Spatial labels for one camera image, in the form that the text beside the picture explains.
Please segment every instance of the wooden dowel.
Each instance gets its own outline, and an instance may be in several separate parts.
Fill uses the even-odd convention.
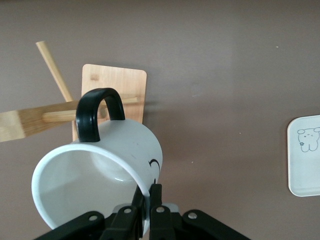
[[[48,66],[56,84],[58,85],[63,97],[64,97],[64,100],[66,102],[71,102],[74,100],[74,98],[72,97],[66,83],[65,83],[65,80],[63,79],[58,67],[57,67],[57,64],[52,56],[52,54],[50,53],[49,49],[48,49],[48,46],[46,44],[45,41],[39,41],[39,42],[36,42],[35,43],[36,46],[38,47],[46,65]]]
[[[122,99],[123,104],[133,104],[137,103],[137,97],[124,98]],[[98,119],[104,119],[106,116],[101,115],[102,111],[106,112],[106,102],[102,101],[100,104],[100,111],[98,111]],[[46,123],[54,123],[54,122],[70,122],[76,119],[76,110],[67,110],[67,111],[54,111],[54,112],[46,112],[42,115],[42,120]]]

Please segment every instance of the cartoon dog drawing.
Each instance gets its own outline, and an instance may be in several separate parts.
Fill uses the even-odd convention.
[[[298,130],[298,140],[300,142],[301,151],[315,151],[318,148],[318,140],[320,138],[320,127],[307,128]]]

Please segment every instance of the white mug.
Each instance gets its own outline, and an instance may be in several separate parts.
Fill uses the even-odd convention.
[[[98,126],[99,103],[106,101],[110,120]],[[159,178],[161,146],[144,125],[125,119],[119,94],[112,88],[86,93],[76,111],[79,139],[46,154],[36,166],[32,197],[52,229],[86,213],[108,217],[118,205],[131,203],[136,187],[149,209],[149,189]],[[145,211],[144,233],[150,225]]]

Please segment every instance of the mug rim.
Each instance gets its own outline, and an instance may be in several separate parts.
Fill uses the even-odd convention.
[[[137,186],[140,188],[142,195],[144,196],[145,200],[145,206],[146,209],[149,209],[150,206],[150,192],[144,181],[141,179],[141,177],[138,175],[138,173],[121,157],[117,156],[116,154],[103,149],[99,146],[86,144],[86,143],[71,143],[66,144],[60,147],[57,147],[50,152],[48,152],[36,165],[33,174],[32,174],[32,180],[31,180],[31,193],[32,198],[35,204],[35,207],[37,211],[39,212],[42,219],[45,221],[45,223],[51,228],[55,229],[59,226],[57,226],[51,217],[48,215],[45,207],[42,204],[41,198],[40,198],[40,192],[39,192],[39,186],[40,186],[40,176],[43,169],[48,165],[48,163],[56,156],[62,153],[71,152],[71,151],[85,151],[85,152],[92,152],[96,153],[105,157],[108,157],[111,161],[119,164],[125,171],[127,171],[130,176],[134,179]],[[145,234],[150,226],[150,217],[149,217],[149,211],[145,211],[145,220],[144,220],[144,228],[143,228],[143,234]]]

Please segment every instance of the table surface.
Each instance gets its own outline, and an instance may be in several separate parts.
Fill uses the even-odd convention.
[[[200,209],[253,240],[317,240],[320,197],[288,188],[287,127],[320,112],[318,1],[2,1],[0,112],[75,99],[82,67],[147,73],[143,123],[159,139],[163,201]],[[49,228],[31,178],[71,124],[0,144],[0,239]]]

